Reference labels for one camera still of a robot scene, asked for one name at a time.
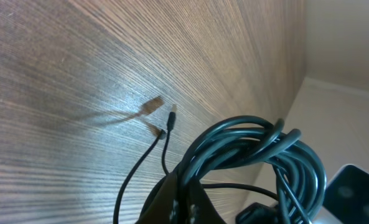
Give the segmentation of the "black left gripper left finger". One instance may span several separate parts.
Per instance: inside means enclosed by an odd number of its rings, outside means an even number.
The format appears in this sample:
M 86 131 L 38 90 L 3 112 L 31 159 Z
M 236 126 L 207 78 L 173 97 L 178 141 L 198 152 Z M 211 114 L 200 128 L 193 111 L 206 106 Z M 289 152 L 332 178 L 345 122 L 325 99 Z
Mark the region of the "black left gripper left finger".
M 180 211 L 177 193 L 177 175 L 163 177 L 151 190 L 136 224 L 173 224 Z

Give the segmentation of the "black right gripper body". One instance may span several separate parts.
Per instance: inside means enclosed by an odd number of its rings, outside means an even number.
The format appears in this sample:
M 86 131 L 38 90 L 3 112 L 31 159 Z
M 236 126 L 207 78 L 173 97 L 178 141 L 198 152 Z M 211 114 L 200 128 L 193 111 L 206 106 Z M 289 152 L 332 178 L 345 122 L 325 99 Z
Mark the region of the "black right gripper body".
M 252 203 L 237 223 L 369 223 L 369 173 L 344 165 L 327 181 L 322 164 L 273 164 L 276 192 L 250 190 L 275 199 L 274 205 Z

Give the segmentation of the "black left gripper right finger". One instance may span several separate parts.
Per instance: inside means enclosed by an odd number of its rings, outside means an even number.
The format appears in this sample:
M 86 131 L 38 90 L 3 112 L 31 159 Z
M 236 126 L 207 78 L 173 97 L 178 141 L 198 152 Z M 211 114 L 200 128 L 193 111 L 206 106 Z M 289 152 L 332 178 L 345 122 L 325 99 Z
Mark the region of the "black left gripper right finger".
M 189 182 L 189 223 L 190 224 L 225 224 L 197 180 Z

